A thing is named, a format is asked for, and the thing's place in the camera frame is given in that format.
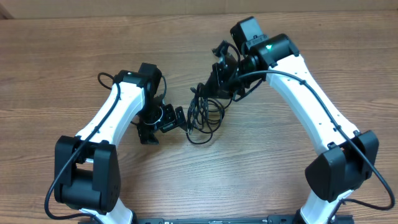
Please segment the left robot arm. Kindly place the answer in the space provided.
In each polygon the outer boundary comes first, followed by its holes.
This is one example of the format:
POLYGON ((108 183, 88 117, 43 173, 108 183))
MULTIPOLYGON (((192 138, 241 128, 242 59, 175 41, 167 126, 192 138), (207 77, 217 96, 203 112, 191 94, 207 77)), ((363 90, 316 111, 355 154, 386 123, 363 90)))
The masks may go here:
POLYGON ((138 72, 121 70, 112 78, 110 95, 95 117, 76 136, 61 136, 55 145, 54 181, 45 198, 55 197, 77 211, 63 219, 89 217, 91 223, 137 223, 136 214, 120 198, 117 148, 135 116, 141 144, 157 145, 156 131, 187 129, 181 107, 166 105, 157 95, 165 78, 156 65, 142 63, 138 72))

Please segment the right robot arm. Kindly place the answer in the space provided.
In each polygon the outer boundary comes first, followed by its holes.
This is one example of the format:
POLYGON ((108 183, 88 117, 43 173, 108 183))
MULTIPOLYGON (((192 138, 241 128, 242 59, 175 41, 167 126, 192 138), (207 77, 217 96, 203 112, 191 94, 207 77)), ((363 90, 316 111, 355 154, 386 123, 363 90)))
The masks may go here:
POLYGON ((239 101, 262 82, 273 87, 305 128, 317 154, 305 169, 311 192, 294 222, 333 222, 343 200, 373 173, 376 135, 359 131, 337 110, 287 35, 266 36, 253 17, 239 21, 230 33, 236 56, 225 41, 213 49, 219 62, 198 95, 239 101))

